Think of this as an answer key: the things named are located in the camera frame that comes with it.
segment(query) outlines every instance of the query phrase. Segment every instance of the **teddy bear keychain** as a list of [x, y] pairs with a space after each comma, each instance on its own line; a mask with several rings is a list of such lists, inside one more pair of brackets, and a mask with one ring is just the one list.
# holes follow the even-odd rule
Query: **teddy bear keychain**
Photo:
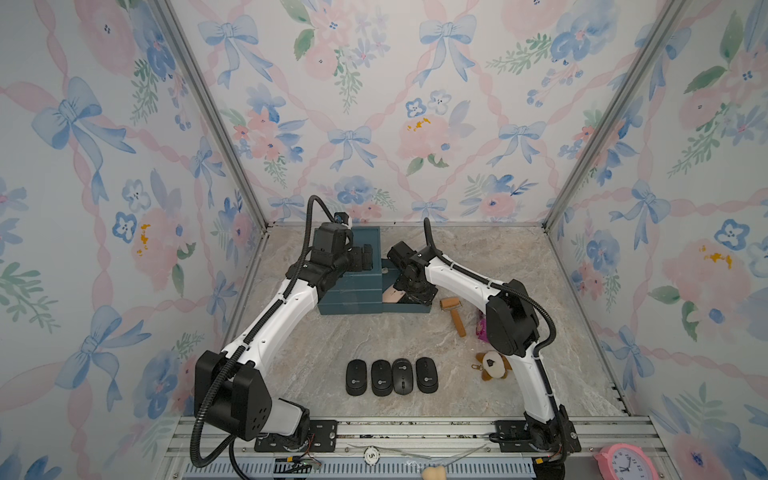
[[507, 358], [494, 350], [478, 353], [475, 358], [480, 362], [480, 365], [472, 365], [472, 368], [481, 370], [482, 379], [486, 382], [490, 379], [505, 379], [508, 375], [507, 371], [512, 371]]

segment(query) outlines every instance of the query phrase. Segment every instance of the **floral wallpaper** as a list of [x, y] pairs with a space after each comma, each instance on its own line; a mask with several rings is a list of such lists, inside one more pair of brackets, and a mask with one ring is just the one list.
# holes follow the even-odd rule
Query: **floral wallpaper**
[[152, 478], [260, 230], [143, 1], [0, 41], [0, 479]]
[[552, 231], [685, 480], [768, 478], [766, 14], [688, 5]]
[[171, 4], [261, 209], [286, 223], [313, 194], [355, 222], [540, 222], [664, 6]]

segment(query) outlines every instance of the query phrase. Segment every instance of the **blue storage box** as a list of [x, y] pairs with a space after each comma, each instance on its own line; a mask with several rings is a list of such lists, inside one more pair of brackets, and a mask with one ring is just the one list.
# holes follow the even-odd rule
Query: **blue storage box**
[[[373, 269], [344, 273], [336, 285], [318, 303], [321, 315], [351, 315], [355, 313], [428, 313], [431, 307], [420, 303], [382, 303], [382, 294], [400, 276], [386, 258], [382, 258], [381, 234], [378, 227], [353, 227], [353, 245], [373, 248]], [[382, 274], [382, 267], [388, 269]]]

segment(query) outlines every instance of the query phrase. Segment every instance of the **computer mouse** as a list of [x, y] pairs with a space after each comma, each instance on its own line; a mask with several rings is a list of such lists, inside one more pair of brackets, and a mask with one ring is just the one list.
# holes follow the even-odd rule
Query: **computer mouse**
[[392, 367], [386, 360], [376, 360], [371, 365], [371, 389], [376, 396], [392, 393]]
[[437, 366], [429, 357], [416, 360], [416, 385], [423, 393], [437, 392]]
[[346, 392], [351, 396], [362, 395], [368, 388], [368, 366], [357, 359], [346, 366]]
[[392, 362], [392, 384], [399, 395], [408, 395], [413, 391], [413, 367], [408, 359]]

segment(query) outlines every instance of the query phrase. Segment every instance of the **wooden hammer handle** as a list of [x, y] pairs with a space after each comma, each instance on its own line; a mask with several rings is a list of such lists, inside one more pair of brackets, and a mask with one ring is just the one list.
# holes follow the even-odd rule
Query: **wooden hammer handle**
[[464, 323], [462, 323], [458, 310], [451, 310], [451, 318], [453, 318], [453, 324], [456, 326], [458, 336], [467, 336], [467, 331], [464, 330]]

